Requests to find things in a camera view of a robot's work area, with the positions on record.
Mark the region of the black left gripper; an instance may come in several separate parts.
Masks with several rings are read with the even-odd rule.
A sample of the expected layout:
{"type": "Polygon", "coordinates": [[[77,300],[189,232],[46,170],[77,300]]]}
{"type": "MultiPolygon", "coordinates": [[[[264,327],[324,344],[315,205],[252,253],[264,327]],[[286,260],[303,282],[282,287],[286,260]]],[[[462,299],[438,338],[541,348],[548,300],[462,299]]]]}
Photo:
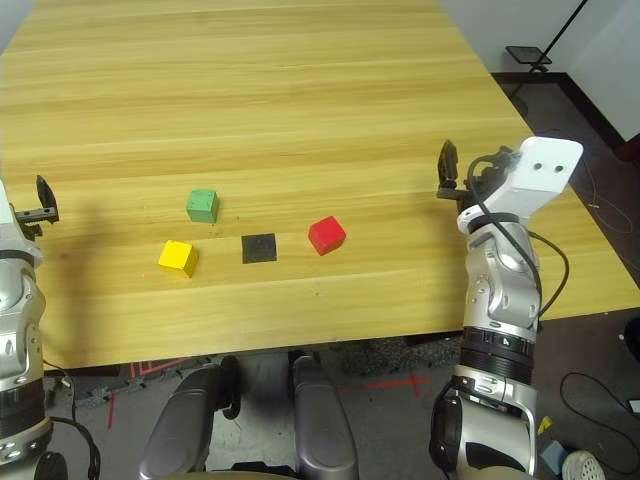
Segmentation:
{"type": "Polygon", "coordinates": [[[36,176],[36,189],[42,208],[15,213],[17,222],[26,238],[42,236],[41,223],[53,224],[59,221],[55,195],[46,179],[41,175],[36,176]]]}

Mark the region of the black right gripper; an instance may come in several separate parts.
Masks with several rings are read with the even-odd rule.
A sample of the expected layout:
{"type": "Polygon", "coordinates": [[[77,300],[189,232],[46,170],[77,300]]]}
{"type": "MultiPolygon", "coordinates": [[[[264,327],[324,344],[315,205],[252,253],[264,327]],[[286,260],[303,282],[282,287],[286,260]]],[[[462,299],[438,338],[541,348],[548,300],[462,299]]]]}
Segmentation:
{"type": "MultiPolygon", "coordinates": [[[[507,169],[512,160],[512,151],[498,151],[493,155],[481,158],[481,162],[486,163],[486,166],[479,174],[472,175],[471,183],[482,200],[485,200],[505,182],[507,169]]],[[[455,201],[458,212],[462,213],[465,209],[476,205],[477,202],[471,191],[471,183],[467,179],[463,180],[464,187],[458,188],[456,183],[458,179],[457,164],[456,146],[452,141],[446,140],[438,159],[439,184],[436,196],[440,199],[455,201]]]]}

